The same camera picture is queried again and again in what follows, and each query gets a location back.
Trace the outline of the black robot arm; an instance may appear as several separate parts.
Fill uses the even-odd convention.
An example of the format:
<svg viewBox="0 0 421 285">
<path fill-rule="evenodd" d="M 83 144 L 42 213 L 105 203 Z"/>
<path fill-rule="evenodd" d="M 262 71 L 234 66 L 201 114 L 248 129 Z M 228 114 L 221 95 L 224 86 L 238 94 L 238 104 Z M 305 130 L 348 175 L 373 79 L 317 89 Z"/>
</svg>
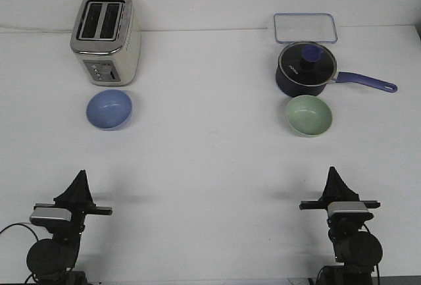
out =
<svg viewBox="0 0 421 285">
<path fill-rule="evenodd" d="M 315 284 L 372 284 L 383 257 L 382 245 L 369 231 L 366 222 L 374 218 L 376 200 L 361 200 L 330 167 L 319 199 L 300 202 L 300 210 L 327 212 L 328 237 L 333 245 L 336 265 L 323 266 Z"/>
<path fill-rule="evenodd" d="M 81 170 L 67 189 L 52 203 L 37 203 L 30 223 L 46 228 L 50 238 L 38 240 L 26 256 L 36 284 L 88 284 L 84 271 L 74 268 L 80 251 L 87 215 L 112 214 L 112 208 L 93 202 L 87 174 Z"/>
</svg>

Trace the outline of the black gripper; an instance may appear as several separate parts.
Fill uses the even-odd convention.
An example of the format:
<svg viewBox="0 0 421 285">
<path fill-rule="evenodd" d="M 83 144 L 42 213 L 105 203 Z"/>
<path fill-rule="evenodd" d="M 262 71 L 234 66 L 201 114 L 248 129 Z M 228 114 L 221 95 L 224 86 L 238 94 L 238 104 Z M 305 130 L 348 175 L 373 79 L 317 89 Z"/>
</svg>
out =
<svg viewBox="0 0 421 285">
<path fill-rule="evenodd" d="M 322 199 L 317 201 L 302 201 L 300 202 L 300 210 L 320 210 L 323 209 L 327 212 L 328 205 L 338 200 L 359 200 L 359 195 L 351 190 L 346 183 L 341 179 L 339 173 L 334 167 L 330 167 Z M 331 242 L 338 242 L 350 238 L 356 234 L 364 226 L 366 221 L 372 220 L 374 215 L 370 212 L 371 209 L 377 209 L 381 203 L 376 200 L 362 201 L 368 208 L 369 213 L 366 214 L 349 214 L 349 215 L 334 215 L 328 216 L 327 212 L 327 225 L 328 237 Z"/>
<path fill-rule="evenodd" d="M 112 207 L 98 206 L 93 201 L 85 170 L 53 200 L 35 204 L 34 225 L 45 228 L 57 242 L 79 242 L 87 215 L 112 215 Z"/>
</svg>

